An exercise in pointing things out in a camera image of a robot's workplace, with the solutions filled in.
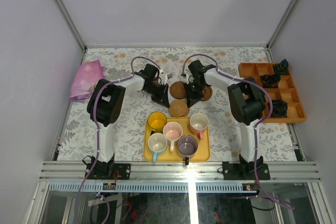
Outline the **dark orange-patterned rolled tie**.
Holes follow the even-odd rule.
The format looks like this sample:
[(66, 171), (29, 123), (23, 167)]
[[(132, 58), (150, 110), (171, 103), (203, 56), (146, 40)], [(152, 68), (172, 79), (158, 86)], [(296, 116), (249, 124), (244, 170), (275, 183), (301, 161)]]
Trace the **dark orange-patterned rolled tie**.
[(261, 84), (263, 88), (278, 88), (278, 84), (281, 80), (279, 74), (265, 74), (260, 76)]

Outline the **purple black-handled mug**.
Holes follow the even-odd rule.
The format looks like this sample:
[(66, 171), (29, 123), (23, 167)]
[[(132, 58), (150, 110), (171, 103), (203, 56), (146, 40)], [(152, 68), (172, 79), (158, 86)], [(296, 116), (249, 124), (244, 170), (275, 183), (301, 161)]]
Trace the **purple black-handled mug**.
[(193, 136), (185, 135), (178, 140), (176, 147), (184, 165), (187, 166), (198, 150), (198, 142)]

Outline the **orange wooden divided tray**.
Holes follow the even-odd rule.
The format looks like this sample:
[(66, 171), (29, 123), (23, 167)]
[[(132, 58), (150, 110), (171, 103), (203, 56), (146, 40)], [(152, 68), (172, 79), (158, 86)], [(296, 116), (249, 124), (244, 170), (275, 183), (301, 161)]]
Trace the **orange wooden divided tray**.
[(266, 102), (264, 116), (269, 113), (270, 108), (272, 113), (265, 120), (266, 123), (301, 123), (306, 120), (286, 60), (280, 63), (241, 63), (238, 71), (243, 79), (254, 78), (269, 94), (264, 96)]

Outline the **light pink mug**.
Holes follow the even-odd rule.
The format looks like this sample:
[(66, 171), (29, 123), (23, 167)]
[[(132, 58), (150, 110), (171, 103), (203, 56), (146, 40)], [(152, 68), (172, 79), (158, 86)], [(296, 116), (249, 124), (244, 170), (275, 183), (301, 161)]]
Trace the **light pink mug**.
[(183, 128), (177, 122), (169, 122), (164, 126), (163, 134), (169, 143), (170, 152), (173, 152), (175, 144), (183, 136)]

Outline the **aluminium frame rail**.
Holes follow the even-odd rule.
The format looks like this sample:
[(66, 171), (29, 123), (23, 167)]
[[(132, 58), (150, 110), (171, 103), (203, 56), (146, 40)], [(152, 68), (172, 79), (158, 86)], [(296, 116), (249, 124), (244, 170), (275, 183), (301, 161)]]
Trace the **aluminium frame rail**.
[[(224, 179), (220, 173), (221, 162), (191, 163), (150, 163), (131, 162), (130, 182), (215, 182)], [(314, 162), (267, 162), (264, 174), (270, 176), (269, 182), (276, 183), (319, 183), (321, 175)], [(76, 161), (45, 161), (40, 181), (80, 182), (84, 179), (86, 166)]]

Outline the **salmon pink mug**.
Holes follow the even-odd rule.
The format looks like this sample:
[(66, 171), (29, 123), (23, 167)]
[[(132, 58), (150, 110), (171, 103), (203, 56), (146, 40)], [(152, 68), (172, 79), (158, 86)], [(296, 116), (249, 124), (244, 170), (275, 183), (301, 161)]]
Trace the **salmon pink mug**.
[(190, 117), (190, 130), (199, 140), (204, 139), (204, 133), (208, 128), (208, 117), (202, 113), (195, 113)]

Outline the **white blue-handled mug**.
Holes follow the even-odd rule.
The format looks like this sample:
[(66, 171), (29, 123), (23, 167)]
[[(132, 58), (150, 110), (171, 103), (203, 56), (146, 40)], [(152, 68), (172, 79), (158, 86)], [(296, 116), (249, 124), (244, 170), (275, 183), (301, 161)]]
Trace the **white blue-handled mug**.
[(158, 157), (166, 151), (167, 138), (162, 133), (153, 133), (148, 139), (148, 148), (153, 153), (152, 161), (156, 163)]

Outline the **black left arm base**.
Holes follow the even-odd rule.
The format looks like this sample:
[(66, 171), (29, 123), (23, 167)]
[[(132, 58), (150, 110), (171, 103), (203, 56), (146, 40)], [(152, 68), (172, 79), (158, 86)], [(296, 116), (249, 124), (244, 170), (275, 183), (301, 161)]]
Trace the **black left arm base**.
[(103, 180), (129, 180), (131, 164), (115, 163), (114, 157), (108, 162), (97, 161), (88, 179)]

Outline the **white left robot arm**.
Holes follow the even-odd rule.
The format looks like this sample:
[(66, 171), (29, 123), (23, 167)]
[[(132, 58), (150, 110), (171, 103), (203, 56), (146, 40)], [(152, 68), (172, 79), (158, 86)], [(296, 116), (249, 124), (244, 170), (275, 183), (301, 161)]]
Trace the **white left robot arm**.
[(121, 113), (124, 97), (144, 91), (151, 95), (153, 102), (169, 108), (167, 80), (171, 77), (170, 73), (165, 74), (162, 69), (148, 63), (143, 70), (124, 79), (98, 81), (87, 105), (87, 112), (97, 126), (96, 158), (101, 162), (97, 166), (97, 173), (103, 179), (111, 178), (115, 172), (115, 166), (109, 163), (114, 158), (111, 124), (116, 122)]

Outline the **yellow glass mug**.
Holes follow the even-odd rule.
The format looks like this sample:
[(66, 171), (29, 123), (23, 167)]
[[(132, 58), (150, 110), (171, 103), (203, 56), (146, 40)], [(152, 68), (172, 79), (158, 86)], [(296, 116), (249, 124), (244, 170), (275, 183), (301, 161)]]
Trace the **yellow glass mug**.
[(162, 133), (163, 128), (167, 123), (167, 117), (162, 112), (153, 112), (147, 119), (147, 125), (151, 131), (155, 133)]

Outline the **dark blue rolled tie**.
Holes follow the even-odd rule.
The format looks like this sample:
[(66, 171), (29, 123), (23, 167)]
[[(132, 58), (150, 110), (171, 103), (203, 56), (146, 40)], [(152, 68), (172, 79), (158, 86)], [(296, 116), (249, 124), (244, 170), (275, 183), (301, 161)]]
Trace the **dark blue rolled tie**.
[(288, 111), (287, 102), (280, 99), (272, 100), (272, 113), (271, 113), (272, 118), (286, 118), (287, 111)]

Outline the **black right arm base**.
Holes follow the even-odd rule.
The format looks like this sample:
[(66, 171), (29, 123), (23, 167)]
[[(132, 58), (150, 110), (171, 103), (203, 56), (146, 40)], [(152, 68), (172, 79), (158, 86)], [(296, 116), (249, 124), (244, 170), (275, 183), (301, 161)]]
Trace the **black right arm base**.
[[(225, 180), (256, 180), (254, 161), (246, 162), (241, 155), (238, 163), (222, 162)], [(269, 168), (263, 156), (257, 159), (257, 177), (259, 180), (270, 180)]]

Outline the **woven rattan coaster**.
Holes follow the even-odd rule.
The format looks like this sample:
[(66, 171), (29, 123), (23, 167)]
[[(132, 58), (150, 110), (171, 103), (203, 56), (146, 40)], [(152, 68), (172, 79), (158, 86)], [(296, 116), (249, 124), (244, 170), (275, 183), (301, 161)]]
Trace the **woven rattan coaster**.
[(187, 107), (187, 103), (183, 100), (175, 100), (171, 103), (168, 112), (172, 117), (185, 117), (189, 114), (190, 109)]

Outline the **pink star-patterned cloth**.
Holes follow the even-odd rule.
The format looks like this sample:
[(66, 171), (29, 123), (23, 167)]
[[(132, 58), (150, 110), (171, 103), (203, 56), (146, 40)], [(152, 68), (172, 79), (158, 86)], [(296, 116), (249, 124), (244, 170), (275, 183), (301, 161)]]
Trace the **pink star-patterned cloth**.
[(70, 90), (70, 101), (89, 99), (100, 79), (104, 78), (104, 67), (99, 60), (80, 65)]

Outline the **yellow plastic tray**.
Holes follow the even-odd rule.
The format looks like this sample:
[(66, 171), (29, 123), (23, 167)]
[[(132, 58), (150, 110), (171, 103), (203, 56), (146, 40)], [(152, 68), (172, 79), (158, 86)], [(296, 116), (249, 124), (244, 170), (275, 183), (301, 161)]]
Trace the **yellow plastic tray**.
[[(198, 142), (198, 149), (195, 153), (195, 155), (191, 158), (190, 162), (206, 162), (209, 160), (211, 156), (211, 150), (209, 146), (209, 132), (208, 129), (203, 134), (203, 140), (199, 140), (197, 135), (193, 134), (190, 130), (190, 118), (188, 117), (180, 117), (180, 118), (174, 118), (174, 117), (168, 117), (167, 122), (177, 122), (179, 123), (183, 128), (183, 135), (191, 135), (194, 138), (196, 138)], [(151, 135), (151, 128), (146, 123), (145, 125), (145, 134), (144, 134), (144, 146), (143, 146), (143, 157), (147, 162), (152, 162), (153, 159), (153, 153), (148, 147), (148, 139)], [(168, 144), (167, 149), (165, 153), (160, 155), (157, 159), (157, 162), (161, 163), (181, 163), (183, 159), (179, 155), (176, 146), (174, 148), (174, 151), (170, 151), (170, 145)]]

